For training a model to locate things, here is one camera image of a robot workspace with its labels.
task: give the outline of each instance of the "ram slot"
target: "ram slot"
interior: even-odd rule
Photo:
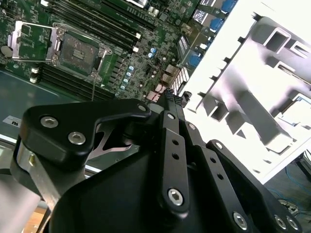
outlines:
[[[119,33],[113,28],[109,28],[94,18],[89,18],[87,15],[77,11],[67,4],[62,4],[58,1],[53,6],[53,13],[69,23],[84,28],[100,37],[101,39],[111,42],[127,51],[131,51],[137,39],[129,38]]]
[[[123,36],[124,38],[129,38],[136,42],[136,33],[133,30],[127,31],[123,25],[116,25],[115,22],[111,20],[106,20],[103,15],[100,15],[96,9],[89,8],[86,4],[75,4],[66,0],[58,0],[57,2],[61,2],[64,5],[68,6],[70,9],[73,9],[74,12],[80,12],[83,17],[88,17],[91,21],[98,22],[99,25],[105,25],[109,29],[112,30],[113,33],[117,33],[119,36]]]
[[[109,8],[111,8],[111,9],[119,12],[121,15],[126,16],[127,18],[135,21],[137,24],[139,24],[139,25],[141,25],[141,26],[143,26],[143,27],[145,27],[145,28],[147,28],[147,29],[149,29],[151,31],[153,31],[156,28],[155,25],[154,25],[154,22],[155,22],[154,19],[151,19],[150,16],[147,15],[147,14],[143,14],[142,13],[142,15],[144,15],[146,18],[148,18],[149,21],[146,21],[145,19],[143,19],[141,17],[138,17],[138,16],[132,14],[131,12],[129,12],[129,11],[123,9],[123,8],[120,8],[118,6],[118,4],[116,4],[115,2],[108,1],[108,0],[102,0],[102,4],[107,7],[107,10],[109,10]]]
[[[48,84],[58,90],[76,96],[82,100],[92,100],[93,84],[82,79],[44,64],[40,69],[42,83]],[[114,97],[113,93],[95,87],[94,100],[109,100]]]
[[[123,32],[124,34],[128,34],[129,36],[136,37],[139,31],[135,30],[133,27],[124,24],[124,22],[117,21],[115,17],[111,15],[107,15],[105,11],[102,11],[101,8],[95,8],[91,5],[88,5],[86,2],[79,0],[75,3],[77,6],[81,7],[82,9],[88,9],[97,19],[110,24],[111,27],[115,28],[119,32]]]

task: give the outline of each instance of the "wire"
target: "wire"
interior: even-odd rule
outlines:
[[[285,173],[287,175],[287,177],[294,182],[296,185],[298,185],[301,189],[303,189],[306,193],[308,193],[309,195],[311,195],[311,192],[309,190],[307,190],[301,183],[297,182],[294,178],[292,178],[289,174],[289,169],[287,167],[285,167]]]
[[[298,215],[311,215],[311,212],[310,211],[298,211],[298,213],[295,215],[295,217]]]
[[[163,79],[162,79],[162,70],[161,69],[160,69],[160,80],[161,80],[161,89],[158,91],[157,94],[161,93],[161,91],[163,90]]]

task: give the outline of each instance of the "wooden surface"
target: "wooden surface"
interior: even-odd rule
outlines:
[[[45,209],[36,208],[33,215],[28,220],[23,233],[36,233],[45,211]]]

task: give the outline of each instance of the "silver screw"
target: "silver screw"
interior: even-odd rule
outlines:
[[[52,64],[53,64],[53,65],[56,65],[56,64],[57,64],[57,61],[58,61],[58,56],[55,54],[55,55],[53,55],[53,57],[52,57]]]
[[[30,166],[35,166],[35,154],[31,154],[29,157]]]
[[[289,224],[291,225],[291,227],[293,227],[295,230],[298,230],[297,224],[290,217],[287,216],[286,218]]]
[[[181,193],[174,188],[171,188],[169,190],[168,195],[169,195],[169,199],[173,202],[174,205],[180,206],[184,202],[184,199]]]
[[[105,50],[104,50],[104,49],[100,48],[100,49],[98,50],[98,56],[99,56],[99,57],[102,57],[102,56],[104,55],[104,53],[105,53]]]
[[[274,218],[276,220],[276,223],[280,226],[280,228],[286,230],[286,225],[285,225],[284,221],[277,215],[274,215]]]
[[[172,120],[175,119],[175,117],[174,117],[172,114],[170,114],[170,113],[167,113],[167,116],[168,116],[170,119],[172,119]]]
[[[235,223],[244,231],[247,230],[247,222],[245,221],[244,217],[239,214],[238,212],[233,212],[233,219]]]
[[[138,105],[138,108],[139,108],[140,110],[144,111],[144,112],[147,111],[147,109],[146,109],[144,106],[142,106],[142,105]]]
[[[59,28],[59,29],[57,29],[56,34],[57,34],[58,36],[62,36],[63,34],[65,34],[65,30]]]
[[[58,126],[58,121],[51,117],[51,116],[45,116],[41,118],[41,125],[43,125],[46,128],[55,128]]]
[[[96,75],[97,75],[97,73],[91,73],[91,77],[92,77],[92,78],[95,78]]]
[[[196,130],[195,125],[194,125],[194,124],[192,124],[192,123],[189,123],[189,127],[190,127],[192,130]]]
[[[86,137],[80,132],[72,132],[68,135],[68,140],[72,144],[82,145],[86,142]]]
[[[223,146],[222,146],[219,142],[216,142],[215,144],[216,144],[216,146],[217,146],[219,149],[222,149],[222,148],[223,148]]]

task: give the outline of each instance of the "metal bracket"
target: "metal bracket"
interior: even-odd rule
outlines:
[[[25,112],[20,137],[35,154],[62,169],[75,170],[85,164],[92,152],[100,123],[140,121],[150,115],[150,109],[139,100],[110,100],[104,108],[101,102],[36,106]]]
[[[179,135],[179,121],[170,111],[160,115],[160,191],[162,209],[171,218],[184,219],[190,206],[185,140]]]
[[[251,215],[261,232],[302,232],[299,222],[219,141],[212,140],[207,148],[218,155],[243,208]]]

